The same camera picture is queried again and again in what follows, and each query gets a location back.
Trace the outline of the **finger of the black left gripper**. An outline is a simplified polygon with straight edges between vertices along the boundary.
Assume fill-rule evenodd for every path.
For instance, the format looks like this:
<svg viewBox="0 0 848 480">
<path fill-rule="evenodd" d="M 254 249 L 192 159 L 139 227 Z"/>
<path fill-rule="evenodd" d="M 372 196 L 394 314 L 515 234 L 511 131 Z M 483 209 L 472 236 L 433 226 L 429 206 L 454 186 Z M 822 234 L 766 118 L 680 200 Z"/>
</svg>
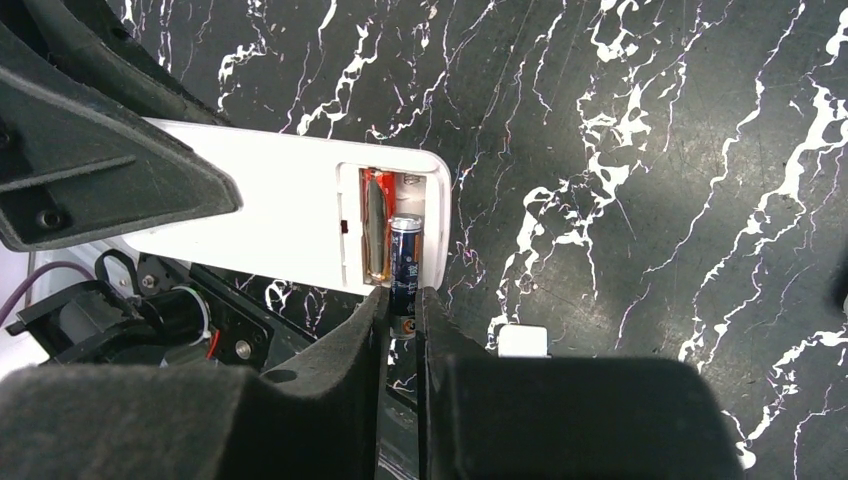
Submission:
<svg viewBox="0 0 848 480">
<path fill-rule="evenodd" d="M 143 117 L 227 126 L 124 28 L 105 1 L 23 3 L 58 67 Z"/>
</svg>

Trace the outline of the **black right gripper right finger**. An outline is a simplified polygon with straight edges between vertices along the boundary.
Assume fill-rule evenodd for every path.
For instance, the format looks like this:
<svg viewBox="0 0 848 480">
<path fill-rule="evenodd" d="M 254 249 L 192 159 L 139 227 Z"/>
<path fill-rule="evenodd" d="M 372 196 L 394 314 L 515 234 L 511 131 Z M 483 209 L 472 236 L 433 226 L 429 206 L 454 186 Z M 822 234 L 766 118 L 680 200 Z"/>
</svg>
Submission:
<svg viewBox="0 0 848 480">
<path fill-rule="evenodd" d="M 499 358 L 416 298 L 423 479 L 740 479 L 707 383 L 664 358 Z"/>
</svg>

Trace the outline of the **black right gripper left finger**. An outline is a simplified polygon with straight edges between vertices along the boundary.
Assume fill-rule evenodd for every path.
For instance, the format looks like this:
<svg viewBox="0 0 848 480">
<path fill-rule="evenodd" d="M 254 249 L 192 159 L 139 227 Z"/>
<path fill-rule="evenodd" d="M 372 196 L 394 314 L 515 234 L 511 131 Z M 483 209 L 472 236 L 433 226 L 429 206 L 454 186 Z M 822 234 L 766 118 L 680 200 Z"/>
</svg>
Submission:
<svg viewBox="0 0 848 480">
<path fill-rule="evenodd" d="M 1 384 L 5 479 L 371 479 L 388 292 L 264 374 L 211 365 L 17 370 Z"/>
</svg>

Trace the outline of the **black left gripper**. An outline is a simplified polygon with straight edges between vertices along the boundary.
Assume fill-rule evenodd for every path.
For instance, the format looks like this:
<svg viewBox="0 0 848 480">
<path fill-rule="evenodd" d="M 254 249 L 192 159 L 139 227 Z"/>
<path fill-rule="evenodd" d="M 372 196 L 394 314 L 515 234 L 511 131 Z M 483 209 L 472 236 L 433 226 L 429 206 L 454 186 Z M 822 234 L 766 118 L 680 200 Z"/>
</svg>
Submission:
<svg viewBox="0 0 848 480">
<path fill-rule="evenodd" d="M 1 240 L 65 248 L 241 207 L 234 181 L 192 148 L 1 31 Z M 211 362 L 272 368 L 311 344 L 208 267 L 116 248 L 36 268 L 55 291 L 6 313 L 6 365 Z"/>
</svg>

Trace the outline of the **white remote control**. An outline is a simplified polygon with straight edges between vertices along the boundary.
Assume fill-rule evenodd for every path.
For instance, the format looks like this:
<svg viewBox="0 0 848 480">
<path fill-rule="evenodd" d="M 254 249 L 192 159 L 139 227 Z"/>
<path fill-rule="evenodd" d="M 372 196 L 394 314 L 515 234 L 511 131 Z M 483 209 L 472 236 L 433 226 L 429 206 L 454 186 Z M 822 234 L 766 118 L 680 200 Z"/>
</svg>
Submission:
<svg viewBox="0 0 848 480">
<path fill-rule="evenodd" d="M 157 120 L 226 173 L 233 213 L 124 236 L 132 249 L 187 262 L 368 294 L 361 173 L 397 176 L 397 208 L 423 219 L 419 280 L 442 284 L 451 230 L 451 176 L 436 154 L 408 148 Z"/>
</svg>

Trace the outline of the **white remote battery cover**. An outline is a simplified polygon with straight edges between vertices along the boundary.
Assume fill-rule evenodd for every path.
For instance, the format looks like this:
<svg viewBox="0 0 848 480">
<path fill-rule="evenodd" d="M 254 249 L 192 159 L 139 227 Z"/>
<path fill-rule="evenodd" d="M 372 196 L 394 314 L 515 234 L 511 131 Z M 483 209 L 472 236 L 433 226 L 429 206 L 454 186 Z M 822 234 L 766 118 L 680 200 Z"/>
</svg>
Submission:
<svg viewBox="0 0 848 480">
<path fill-rule="evenodd" d="M 543 326 L 506 324 L 497 333 L 499 358 L 546 358 L 548 330 Z"/>
</svg>

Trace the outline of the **orange battery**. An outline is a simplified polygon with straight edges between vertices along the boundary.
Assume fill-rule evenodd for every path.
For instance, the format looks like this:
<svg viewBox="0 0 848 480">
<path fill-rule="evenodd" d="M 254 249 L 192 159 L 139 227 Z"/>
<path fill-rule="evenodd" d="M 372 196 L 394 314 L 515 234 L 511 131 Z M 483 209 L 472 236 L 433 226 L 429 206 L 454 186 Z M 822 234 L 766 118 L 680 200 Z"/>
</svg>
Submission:
<svg viewBox="0 0 848 480">
<path fill-rule="evenodd" d="M 360 170 L 363 226 L 363 266 L 367 283 L 389 281 L 390 219 L 396 210 L 395 173 L 376 168 Z"/>
</svg>

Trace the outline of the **dark blue battery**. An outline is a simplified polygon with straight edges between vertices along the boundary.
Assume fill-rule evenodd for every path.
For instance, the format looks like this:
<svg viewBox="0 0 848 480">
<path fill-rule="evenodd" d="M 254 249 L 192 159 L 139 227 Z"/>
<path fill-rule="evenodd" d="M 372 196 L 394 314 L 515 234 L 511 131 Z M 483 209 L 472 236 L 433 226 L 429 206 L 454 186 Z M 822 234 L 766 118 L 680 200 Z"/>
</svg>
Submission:
<svg viewBox="0 0 848 480">
<path fill-rule="evenodd" d="M 419 285 L 423 219 L 414 214 L 394 215 L 390 226 L 390 333 L 398 340 L 415 335 L 415 300 Z"/>
</svg>

